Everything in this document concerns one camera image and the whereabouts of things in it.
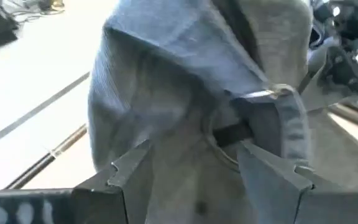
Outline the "dark grey baseball cap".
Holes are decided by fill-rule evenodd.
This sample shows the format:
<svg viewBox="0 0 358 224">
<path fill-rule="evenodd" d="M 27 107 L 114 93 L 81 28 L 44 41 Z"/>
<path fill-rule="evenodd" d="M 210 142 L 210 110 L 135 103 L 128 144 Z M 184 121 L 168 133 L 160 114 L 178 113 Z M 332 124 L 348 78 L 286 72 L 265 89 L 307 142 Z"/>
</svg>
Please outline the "dark grey baseball cap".
<svg viewBox="0 0 358 224">
<path fill-rule="evenodd" d="M 144 141 L 152 192 L 144 224 L 258 224 L 238 167 L 253 144 L 322 178 L 310 114 L 358 99 L 318 83 L 310 0 L 120 0 L 91 73 L 97 172 Z"/>
</svg>

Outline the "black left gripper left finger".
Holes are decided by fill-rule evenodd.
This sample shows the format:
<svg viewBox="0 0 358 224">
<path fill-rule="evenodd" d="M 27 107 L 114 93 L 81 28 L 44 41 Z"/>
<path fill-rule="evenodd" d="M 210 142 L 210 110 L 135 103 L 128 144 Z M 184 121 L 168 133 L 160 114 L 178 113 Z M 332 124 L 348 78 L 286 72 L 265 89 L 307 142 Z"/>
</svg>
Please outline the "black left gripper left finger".
<svg viewBox="0 0 358 224">
<path fill-rule="evenodd" d="M 0 190 L 0 224 L 144 224 L 151 192 L 144 141 L 74 188 Z"/>
</svg>

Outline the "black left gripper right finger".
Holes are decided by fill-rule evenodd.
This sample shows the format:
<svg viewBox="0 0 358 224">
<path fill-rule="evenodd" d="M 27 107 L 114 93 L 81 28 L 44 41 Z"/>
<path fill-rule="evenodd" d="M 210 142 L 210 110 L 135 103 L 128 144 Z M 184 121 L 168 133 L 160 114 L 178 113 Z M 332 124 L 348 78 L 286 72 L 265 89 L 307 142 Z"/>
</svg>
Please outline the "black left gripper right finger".
<svg viewBox="0 0 358 224">
<path fill-rule="evenodd" d="M 237 161 L 258 224 L 358 224 L 358 189 L 245 142 Z"/>
</svg>

